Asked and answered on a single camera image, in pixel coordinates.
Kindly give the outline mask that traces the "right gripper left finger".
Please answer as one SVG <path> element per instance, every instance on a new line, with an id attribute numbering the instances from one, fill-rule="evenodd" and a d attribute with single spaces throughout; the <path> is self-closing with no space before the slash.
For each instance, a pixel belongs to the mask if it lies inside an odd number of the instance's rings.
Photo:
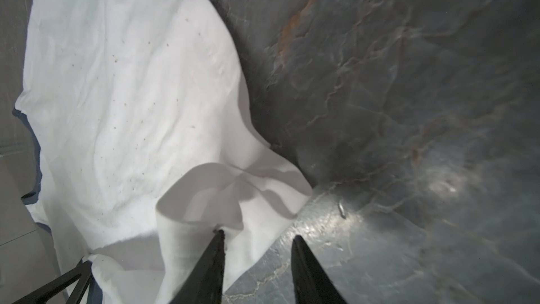
<path id="1" fill-rule="evenodd" d="M 225 233 L 215 232 L 201 258 L 171 304 L 220 304 L 222 302 L 225 269 Z"/>

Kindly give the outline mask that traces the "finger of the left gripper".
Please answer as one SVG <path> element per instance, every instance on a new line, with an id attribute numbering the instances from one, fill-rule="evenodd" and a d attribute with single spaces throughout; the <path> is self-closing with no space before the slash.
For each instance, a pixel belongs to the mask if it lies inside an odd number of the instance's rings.
<path id="1" fill-rule="evenodd" d="M 44 304 L 57 294 L 75 284 L 75 288 L 69 295 L 67 304 L 81 303 L 86 290 L 94 280 L 91 271 L 91 261 L 87 260 L 69 272 L 43 285 L 32 293 L 18 299 L 14 304 Z"/>

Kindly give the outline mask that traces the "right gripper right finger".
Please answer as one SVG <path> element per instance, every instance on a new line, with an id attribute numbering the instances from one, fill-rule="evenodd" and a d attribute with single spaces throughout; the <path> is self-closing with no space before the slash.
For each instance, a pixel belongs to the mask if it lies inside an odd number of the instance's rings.
<path id="1" fill-rule="evenodd" d="M 292 242 L 291 272 L 295 302 L 299 304 L 346 304 L 306 241 L 297 235 Z"/>

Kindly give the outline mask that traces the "white navy-trimmed tank top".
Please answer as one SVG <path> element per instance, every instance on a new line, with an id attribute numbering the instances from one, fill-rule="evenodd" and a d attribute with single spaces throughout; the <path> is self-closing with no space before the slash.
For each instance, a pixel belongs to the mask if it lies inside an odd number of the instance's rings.
<path id="1" fill-rule="evenodd" d="M 91 260 L 104 303 L 170 302 L 219 229 L 230 287 L 312 195 L 254 129 L 238 57 L 209 0 L 33 0 L 29 211 L 62 271 Z"/>

